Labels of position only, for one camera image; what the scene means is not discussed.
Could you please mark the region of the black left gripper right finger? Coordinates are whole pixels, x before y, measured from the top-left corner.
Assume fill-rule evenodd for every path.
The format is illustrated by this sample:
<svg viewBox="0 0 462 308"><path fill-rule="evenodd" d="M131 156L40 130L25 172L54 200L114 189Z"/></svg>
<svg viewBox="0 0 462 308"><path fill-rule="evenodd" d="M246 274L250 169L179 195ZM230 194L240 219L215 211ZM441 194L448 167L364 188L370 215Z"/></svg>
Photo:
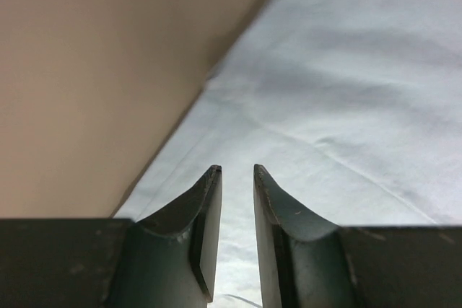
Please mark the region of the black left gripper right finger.
<svg viewBox="0 0 462 308"><path fill-rule="evenodd" d="M338 226L253 168L253 205L264 307L358 307Z"/></svg>

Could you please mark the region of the grey-blue t-shirt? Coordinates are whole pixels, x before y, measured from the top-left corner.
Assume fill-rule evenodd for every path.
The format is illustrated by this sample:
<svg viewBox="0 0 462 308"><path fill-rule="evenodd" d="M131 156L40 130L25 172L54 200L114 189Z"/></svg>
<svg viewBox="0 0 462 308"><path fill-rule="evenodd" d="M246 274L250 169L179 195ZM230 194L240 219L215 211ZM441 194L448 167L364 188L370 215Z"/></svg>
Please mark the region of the grey-blue t-shirt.
<svg viewBox="0 0 462 308"><path fill-rule="evenodd" d="M214 307L262 303L253 167L337 224L461 222L461 0L272 0L118 215L223 171Z"/></svg>

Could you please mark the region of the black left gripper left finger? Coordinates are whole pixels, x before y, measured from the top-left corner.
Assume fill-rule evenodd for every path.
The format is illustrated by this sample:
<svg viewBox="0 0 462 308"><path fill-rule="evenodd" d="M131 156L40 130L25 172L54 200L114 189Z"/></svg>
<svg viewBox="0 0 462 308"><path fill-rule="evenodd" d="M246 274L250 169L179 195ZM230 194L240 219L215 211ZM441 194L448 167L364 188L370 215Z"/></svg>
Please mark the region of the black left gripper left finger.
<svg viewBox="0 0 462 308"><path fill-rule="evenodd" d="M214 298L222 168L128 231L109 307L206 307Z"/></svg>

